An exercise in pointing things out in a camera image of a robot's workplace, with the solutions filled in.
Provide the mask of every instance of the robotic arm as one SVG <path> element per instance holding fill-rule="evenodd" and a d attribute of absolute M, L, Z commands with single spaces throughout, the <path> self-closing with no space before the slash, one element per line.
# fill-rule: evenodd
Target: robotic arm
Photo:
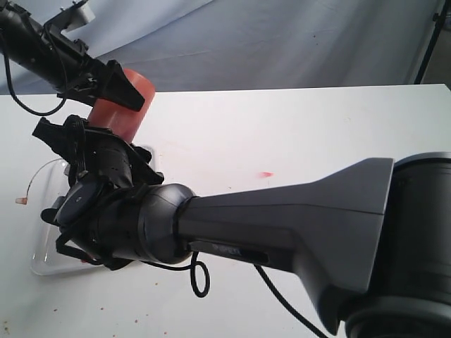
<path fill-rule="evenodd" d="M 370 158 L 318 182 L 198 197 L 162 184 L 150 153 L 76 115 L 42 118 L 33 135 L 70 164 L 69 192 L 41 214 L 59 227 L 61 254 L 117 270 L 191 255 L 200 265 L 205 252 L 298 275 L 331 334 L 345 321 L 349 338 L 450 336 L 451 154 Z"/>

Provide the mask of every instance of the white tabletop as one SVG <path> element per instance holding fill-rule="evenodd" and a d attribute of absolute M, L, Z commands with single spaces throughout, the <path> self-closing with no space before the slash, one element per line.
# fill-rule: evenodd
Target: white tabletop
<path fill-rule="evenodd" d="M 23 99 L 37 110 L 58 101 Z M 37 118 L 8 96 L 0 96 L 0 107 L 0 323 L 8 328 L 0 337 L 313 337 L 251 265 L 224 258 L 200 255 L 211 272 L 211 292 L 202 300 L 192 293 L 188 273 L 139 263 L 117 272 L 34 275 L 45 173 L 28 206 L 14 200 L 56 156 L 31 137 Z M 156 95 L 135 143 L 156 149 L 167 182 L 206 196 L 317 180 L 368 157 L 450 150 L 450 107 L 444 85 L 165 93 Z M 51 120 L 88 113 L 70 102 Z M 261 172 L 274 175 L 261 178 Z M 297 277 L 269 275 L 320 325 Z"/>

